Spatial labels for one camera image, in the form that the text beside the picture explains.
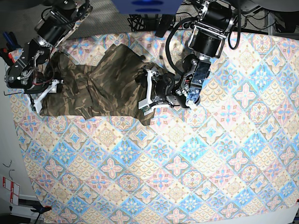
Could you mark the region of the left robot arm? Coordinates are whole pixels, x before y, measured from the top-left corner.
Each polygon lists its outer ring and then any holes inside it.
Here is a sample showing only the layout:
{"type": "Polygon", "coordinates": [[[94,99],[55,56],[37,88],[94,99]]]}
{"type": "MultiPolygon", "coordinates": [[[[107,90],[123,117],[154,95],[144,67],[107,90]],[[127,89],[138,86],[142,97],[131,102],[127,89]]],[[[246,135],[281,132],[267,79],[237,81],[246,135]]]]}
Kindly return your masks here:
{"type": "Polygon", "coordinates": [[[139,75],[136,82],[146,88],[145,99],[138,103],[145,115],[157,108],[181,106],[193,109],[199,105],[203,83],[210,74],[210,60],[220,58],[225,40],[230,39],[234,28],[241,33],[241,2],[229,0],[228,5],[206,0],[201,3],[198,16],[183,19],[172,29],[166,40],[165,53],[169,65],[180,77],[176,79],[170,72],[159,73],[156,67],[143,68],[144,74],[139,75]],[[170,42],[185,23],[192,29],[187,43],[192,53],[183,59],[183,70],[180,70],[172,61],[170,42]]]}

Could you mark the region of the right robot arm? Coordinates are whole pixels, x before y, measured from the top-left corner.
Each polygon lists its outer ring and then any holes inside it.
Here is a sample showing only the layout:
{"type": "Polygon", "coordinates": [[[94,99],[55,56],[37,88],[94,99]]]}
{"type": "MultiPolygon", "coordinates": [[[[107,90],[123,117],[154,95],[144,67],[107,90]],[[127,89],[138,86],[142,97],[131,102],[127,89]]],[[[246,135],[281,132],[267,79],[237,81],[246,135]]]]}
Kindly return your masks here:
{"type": "Polygon", "coordinates": [[[25,43],[18,60],[7,70],[4,80],[10,89],[23,89],[26,93],[41,93],[54,79],[39,72],[38,66],[50,60],[51,51],[71,36],[90,14],[88,0],[2,0],[1,9],[26,9],[44,5],[49,12],[41,15],[35,27],[37,36],[25,43]]]}

